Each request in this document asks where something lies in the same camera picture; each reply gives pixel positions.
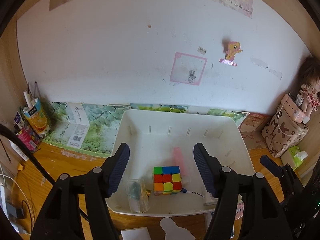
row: blue square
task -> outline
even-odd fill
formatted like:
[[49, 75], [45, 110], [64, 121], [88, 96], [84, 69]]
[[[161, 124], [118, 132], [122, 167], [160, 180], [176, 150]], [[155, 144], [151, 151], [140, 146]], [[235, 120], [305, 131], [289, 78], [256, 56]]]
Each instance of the blue square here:
[[162, 167], [162, 174], [171, 174], [172, 167]]
[[171, 173], [172, 173], [172, 174], [178, 174], [178, 173], [180, 173], [179, 166], [172, 166], [172, 167], [171, 167]]

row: red square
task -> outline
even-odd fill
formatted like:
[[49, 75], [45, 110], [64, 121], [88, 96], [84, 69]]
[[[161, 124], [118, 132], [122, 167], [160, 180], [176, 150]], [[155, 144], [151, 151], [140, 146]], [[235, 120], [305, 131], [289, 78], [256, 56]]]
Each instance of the red square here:
[[172, 175], [171, 174], [164, 174], [163, 175], [163, 182], [172, 182]]
[[181, 190], [182, 189], [181, 181], [173, 182], [172, 184], [173, 184], [173, 190]]
[[154, 179], [154, 183], [157, 183], [157, 182], [162, 183], [163, 182], [162, 175], [155, 174], [155, 175], [153, 175], [153, 179]]

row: white box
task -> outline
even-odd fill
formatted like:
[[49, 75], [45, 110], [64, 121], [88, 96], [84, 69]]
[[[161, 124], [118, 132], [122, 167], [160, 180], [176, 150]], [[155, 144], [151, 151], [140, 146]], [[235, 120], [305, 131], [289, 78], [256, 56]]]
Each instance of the white box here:
[[112, 155], [121, 143], [130, 147], [130, 159], [118, 191], [107, 199], [108, 207], [121, 214], [138, 216], [184, 216], [211, 212], [203, 198], [193, 193], [149, 197], [149, 210], [131, 213], [125, 190], [126, 179], [144, 179], [153, 190], [154, 166], [174, 166], [173, 148], [180, 147], [190, 182], [182, 186], [202, 193], [203, 181], [193, 157], [193, 147], [203, 143], [209, 155], [217, 157], [239, 174], [254, 174], [254, 168], [235, 122], [224, 116], [168, 113], [131, 109], [124, 113]]

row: doll hair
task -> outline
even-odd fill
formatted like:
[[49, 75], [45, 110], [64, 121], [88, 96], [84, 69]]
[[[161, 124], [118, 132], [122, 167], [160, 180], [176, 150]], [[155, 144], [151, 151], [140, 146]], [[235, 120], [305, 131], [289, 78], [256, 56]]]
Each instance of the doll hair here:
[[320, 78], [320, 61], [315, 57], [307, 57], [302, 63], [298, 77], [301, 84], [308, 84]]

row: pink translucent object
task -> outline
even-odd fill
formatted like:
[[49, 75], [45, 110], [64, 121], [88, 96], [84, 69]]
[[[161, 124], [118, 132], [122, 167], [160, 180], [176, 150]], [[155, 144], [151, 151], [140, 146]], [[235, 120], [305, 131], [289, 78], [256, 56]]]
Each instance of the pink translucent object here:
[[179, 166], [181, 176], [188, 175], [187, 170], [184, 166], [183, 156], [180, 147], [173, 148], [173, 158], [175, 161], [175, 165]]

